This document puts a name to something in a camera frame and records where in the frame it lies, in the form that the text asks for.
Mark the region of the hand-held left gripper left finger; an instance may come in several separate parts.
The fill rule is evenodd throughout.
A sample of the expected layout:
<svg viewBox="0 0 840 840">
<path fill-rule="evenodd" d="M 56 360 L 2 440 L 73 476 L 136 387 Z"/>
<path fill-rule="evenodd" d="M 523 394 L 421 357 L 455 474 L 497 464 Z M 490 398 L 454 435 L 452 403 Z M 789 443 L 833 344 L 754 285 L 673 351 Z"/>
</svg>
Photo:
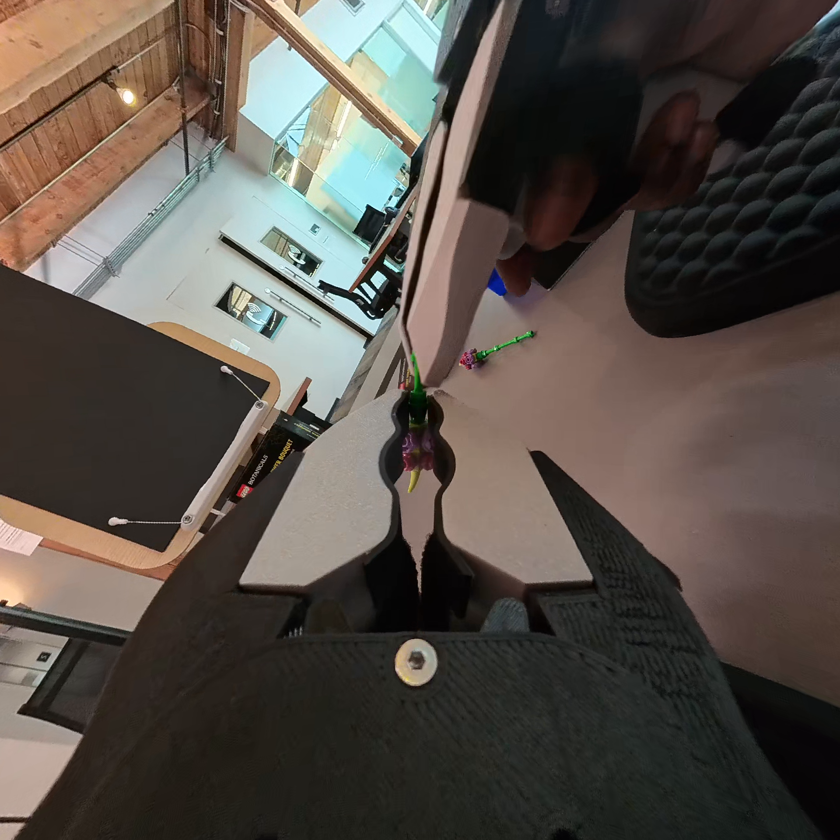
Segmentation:
<svg viewBox="0 0 840 840">
<path fill-rule="evenodd" d="M 240 588 L 336 601 L 357 633 L 415 629 L 417 567 L 395 488 L 407 430 L 408 394 L 393 389 L 310 444 Z"/>
</svg>

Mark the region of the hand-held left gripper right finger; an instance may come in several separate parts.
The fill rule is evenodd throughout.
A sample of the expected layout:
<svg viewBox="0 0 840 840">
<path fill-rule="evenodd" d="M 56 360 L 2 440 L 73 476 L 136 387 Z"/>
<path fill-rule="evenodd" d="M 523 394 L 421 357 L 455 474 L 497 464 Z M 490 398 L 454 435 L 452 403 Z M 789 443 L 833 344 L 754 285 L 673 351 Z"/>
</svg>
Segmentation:
<svg viewBox="0 0 840 840">
<path fill-rule="evenodd" d="M 430 398 L 433 530 L 421 561 L 423 627 L 477 629 L 500 599 L 587 592 L 594 577 L 532 453 L 509 427 L 443 390 Z"/>
</svg>

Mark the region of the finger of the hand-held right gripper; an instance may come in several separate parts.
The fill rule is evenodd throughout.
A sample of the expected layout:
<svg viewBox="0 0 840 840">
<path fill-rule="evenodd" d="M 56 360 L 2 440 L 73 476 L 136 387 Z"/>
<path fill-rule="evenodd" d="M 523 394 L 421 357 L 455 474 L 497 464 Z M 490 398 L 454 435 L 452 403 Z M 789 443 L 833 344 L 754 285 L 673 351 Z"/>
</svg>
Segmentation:
<svg viewBox="0 0 840 840">
<path fill-rule="evenodd" d="M 462 193 L 521 1 L 451 2 L 438 49 L 441 186 Z"/>
<path fill-rule="evenodd" d="M 457 365 L 501 247 L 509 215 L 468 195 L 464 145 L 429 134 L 409 237 L 401 336 L 426 387 Z"/>
</svg>

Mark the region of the purple toy flower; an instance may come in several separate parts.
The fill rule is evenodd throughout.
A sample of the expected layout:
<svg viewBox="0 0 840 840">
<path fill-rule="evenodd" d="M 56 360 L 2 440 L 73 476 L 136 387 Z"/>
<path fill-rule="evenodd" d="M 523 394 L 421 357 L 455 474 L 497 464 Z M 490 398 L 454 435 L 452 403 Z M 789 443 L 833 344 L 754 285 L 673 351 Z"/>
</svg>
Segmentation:
<svg viewBox="0 0 840 840">
<path fill-rule="evenodd" d="M 402 441 L 403 471 L 408 473 L 407 493 L 417 487 L 421 475 L 434 469 L 434 441 L 429 429 L 429 397 L 422 382 L 415 353 L 411 354 L 413 384 L 408 396 L 408 427 Z"/>
<path fill-rule="evenodd" d="M 484 349 L 484 350 L 478 350 L 478 349 L 475 349 L 475 348 L 473 348 L 471 350 L 467 350 L 467 351 L 462 353 L 462 355 L 461 355 L 461 357 L 458 361 L 458 364 L 459 364 L 460 367 L 464 368 L 465 370 L 468 370 L 468 371 L 476 370 L 476 369 L 480 368 L 481 366 L 483 366 L 487 362 L 489 357 L 491 357 L 492 354 L 497 354 L 498 352 L 501 352 L 508 347 L 515 346 L 517 344 L 528 341 L 528 340 L 533 339 L 535 337 L 536 337 L 536 332 L 534 332 L 533 330 L 529 330 L 529 331 L 527 331 L 523 334 L 520 334 L 520 335 L 506 341 L 506 342 L 497 343 L 497 344 L 495 344 L 495 345 L 493 345 L 493 346 L 491 346 L 487 349 Z"/>
</svg>

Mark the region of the long wooden office desk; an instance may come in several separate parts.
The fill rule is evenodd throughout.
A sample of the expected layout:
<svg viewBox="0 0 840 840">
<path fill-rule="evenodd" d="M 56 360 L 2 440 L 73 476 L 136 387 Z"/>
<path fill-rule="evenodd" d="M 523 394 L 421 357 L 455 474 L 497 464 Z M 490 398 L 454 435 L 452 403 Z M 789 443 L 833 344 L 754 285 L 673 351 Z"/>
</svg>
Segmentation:
<svg viewBox="0 0 840 840">
<path fill-rule="evenodd" d="M 406 194 L 404 204 L 399 208 L 393 220 L 383 229 L 382 236 L 375 243 L 375 247 L 369 254 L 367 261 L 362 266 L 360 274 L 356 277 L 349 288 L 349 292 L 356 292 L 363 283 L 372 280 L 376 273 L 382 274 L 386 279 L 391 279 L 394 271 L 388 267 L 389 248 L 395 241 L 403 228 L 407 232 L 411 227 L 411 215 L 419 194 L 419 183 Z"/>
</svg>

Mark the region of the grey desk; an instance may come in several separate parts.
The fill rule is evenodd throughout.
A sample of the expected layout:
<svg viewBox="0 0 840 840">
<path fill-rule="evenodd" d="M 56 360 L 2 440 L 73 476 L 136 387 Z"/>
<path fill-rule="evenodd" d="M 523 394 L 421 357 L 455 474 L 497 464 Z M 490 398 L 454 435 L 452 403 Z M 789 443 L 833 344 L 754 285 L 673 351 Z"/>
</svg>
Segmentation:
<svg viewBox="0 0 840 840">
<path fill-rule="evenodd" d="M 838 296 L 659 339 L 623 215 L 551 290 L 487 292 L 443 389 L 558 464 L 673 572 L 720 658 L 838 705 Z"/>
</svg>

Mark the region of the person's right hand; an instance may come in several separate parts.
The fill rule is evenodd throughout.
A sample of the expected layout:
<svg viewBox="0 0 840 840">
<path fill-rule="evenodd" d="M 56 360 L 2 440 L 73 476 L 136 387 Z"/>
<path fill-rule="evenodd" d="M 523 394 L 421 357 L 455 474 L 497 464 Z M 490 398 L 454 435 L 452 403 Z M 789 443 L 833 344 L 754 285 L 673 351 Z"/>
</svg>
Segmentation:
<svg viewBox="0 0 840 840">
<path fill-rule="evenodd" d="M 546 175 L 529 185 L 522 212 L 524 243 L 496 269 L 507 292 L 523 297 L 532 284 L 539 257 L 574 238 L 592 241 L 626 210 L 657 211 L 684 201 L 703 181 L 718 142 L 714 122 L 700 118 L 697 91 L 679 91 L 652 116 L 629 165 L 639 190 L 599 225 L 574 238 L 591 204 L 598 178 L 588 160 L 563 155 Z"/>
</svg>

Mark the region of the black flower set box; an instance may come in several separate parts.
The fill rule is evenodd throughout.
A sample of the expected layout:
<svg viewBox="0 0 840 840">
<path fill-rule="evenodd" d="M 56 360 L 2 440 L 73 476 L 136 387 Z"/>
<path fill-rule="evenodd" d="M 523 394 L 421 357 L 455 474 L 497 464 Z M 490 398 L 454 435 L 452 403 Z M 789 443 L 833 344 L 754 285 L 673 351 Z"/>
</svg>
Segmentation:
<svg viewBox="0 0 840 840">
<path fill-rule="evenodd" d="M 305 450 L 331 425 L 305 408 L 297 409 L 294 414 L 281 412 L 268 428 L 247 465 L 242 468 L 228 494 L 228 500 L 236 505 L 245 499 L 289 455 Z"/>
</svg>

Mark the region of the black office chair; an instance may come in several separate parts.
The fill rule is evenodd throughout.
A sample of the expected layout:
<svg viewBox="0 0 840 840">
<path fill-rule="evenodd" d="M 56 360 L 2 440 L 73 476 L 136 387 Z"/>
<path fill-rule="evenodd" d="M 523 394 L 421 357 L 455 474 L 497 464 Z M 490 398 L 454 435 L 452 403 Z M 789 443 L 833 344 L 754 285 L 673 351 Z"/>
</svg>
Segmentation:
<svg viewBox="0 0 840 840">
<path fill-rule="evenodd" d="M 355 290 L 342 289 L 324 280 L 318 282 L 318 288 L 335 297 L 343 298 L 353 303 L 369 320 L 381 320 L 388 312 L 398 307 L 402 296 L 399 284 L 392 280 L 385 280 L 376 287 L 373 280 L 363 280 Z"/>
<path fill-rule="evenodd" d="M 353 228 L 352 235 L 368 246 L 372 246 L 380 235 L 383 226 L 390 219 L 388 211 L 366 204 L 359 221 Z"/>
</svg>

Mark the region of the black wood-framed board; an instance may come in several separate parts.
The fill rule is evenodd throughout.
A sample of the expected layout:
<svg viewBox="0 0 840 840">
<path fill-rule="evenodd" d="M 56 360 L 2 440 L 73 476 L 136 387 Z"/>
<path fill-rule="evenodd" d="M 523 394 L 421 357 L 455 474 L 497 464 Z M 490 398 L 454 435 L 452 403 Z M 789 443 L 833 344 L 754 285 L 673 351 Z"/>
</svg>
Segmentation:
<svg viewBox="0 0 840 840">
<path fill-rule="evenodd" d="M 255 400 L 220 365 L 267 399 L 268 415 L 276 373 L 182 325 L 144 326 L 5 266 L 1 286 L 2 519 L 42 536 L 40 548 L 164 579 L 256 436 L 193 533 L 108 520 L 180 519 Z"/>
</svg>

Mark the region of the white paper note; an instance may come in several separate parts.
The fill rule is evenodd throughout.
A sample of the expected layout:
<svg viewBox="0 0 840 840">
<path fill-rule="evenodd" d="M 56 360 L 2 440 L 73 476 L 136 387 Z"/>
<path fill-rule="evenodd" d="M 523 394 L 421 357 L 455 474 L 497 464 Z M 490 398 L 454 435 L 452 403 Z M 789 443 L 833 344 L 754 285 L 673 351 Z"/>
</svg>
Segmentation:
<svg viewBox="0 0 840 840">
<path fill-rule="evenodd" d="M 2 551 L 29 557 L 37 550 L 44 538 L 1 519 L 0 539 Z"/>
</svg>

